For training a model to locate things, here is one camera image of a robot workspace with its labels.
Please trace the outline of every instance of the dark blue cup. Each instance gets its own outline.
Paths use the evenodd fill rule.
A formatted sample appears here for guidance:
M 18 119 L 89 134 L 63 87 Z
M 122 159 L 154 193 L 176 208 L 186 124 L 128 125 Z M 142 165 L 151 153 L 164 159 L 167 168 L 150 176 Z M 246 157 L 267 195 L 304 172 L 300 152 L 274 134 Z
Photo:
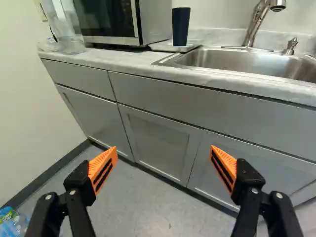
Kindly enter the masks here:
M 172 9 L 172 34 L 174 46 L 186 46 L 188 39 L 191 8 L 177 7 Z

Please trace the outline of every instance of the stainless steel sink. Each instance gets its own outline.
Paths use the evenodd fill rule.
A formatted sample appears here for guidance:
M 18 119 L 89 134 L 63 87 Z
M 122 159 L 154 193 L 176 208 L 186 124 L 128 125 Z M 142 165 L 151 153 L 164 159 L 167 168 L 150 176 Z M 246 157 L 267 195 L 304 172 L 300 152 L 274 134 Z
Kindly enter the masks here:
M 316 59 L 259 51 L 197 48 L 157 61 L 155 65 L 208 71 L 220 69 L 316 83 Z

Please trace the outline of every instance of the white wall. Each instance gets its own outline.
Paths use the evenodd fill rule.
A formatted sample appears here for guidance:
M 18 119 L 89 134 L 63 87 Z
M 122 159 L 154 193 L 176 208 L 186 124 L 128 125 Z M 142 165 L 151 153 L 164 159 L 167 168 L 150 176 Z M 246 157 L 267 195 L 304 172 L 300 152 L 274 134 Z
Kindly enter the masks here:
M 192 8 L 190 27 L 247 28 L 259 0 L 173 0 L 173 7 Z M 269 11 L 261 30 L 316 33 L 316 1 L 287 0 L 282 12 Z
M 0 206 L 86 138 L 37 56 L 50 34 L 32 0 L 0 8 Z

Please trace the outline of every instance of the countertop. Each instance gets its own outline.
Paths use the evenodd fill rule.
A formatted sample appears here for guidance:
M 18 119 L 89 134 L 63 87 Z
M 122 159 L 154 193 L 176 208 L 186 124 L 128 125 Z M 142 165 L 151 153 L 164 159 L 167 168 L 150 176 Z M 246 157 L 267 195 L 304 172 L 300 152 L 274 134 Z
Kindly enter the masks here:
M 39 51 L 40 58 L 114 72 L 247 93 L 316 107 L 316 84 L 213 69 L 210 72 L 152 65 L 173 53 L 88 48 L 80 54 Z

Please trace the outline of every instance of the orange gripper pad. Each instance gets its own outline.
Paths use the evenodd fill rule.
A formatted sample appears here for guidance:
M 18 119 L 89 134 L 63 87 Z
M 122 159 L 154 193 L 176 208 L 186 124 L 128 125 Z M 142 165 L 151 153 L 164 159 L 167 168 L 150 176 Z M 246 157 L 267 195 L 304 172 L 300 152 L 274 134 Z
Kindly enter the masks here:
M 237 177 L 237 159 L 215 146 L 211 146 L 209 157 L 225 187 L 231 194 Z
M 88 177 L 97 195 L 118 161 L 117 148 L 112 147 L 89 161 Z

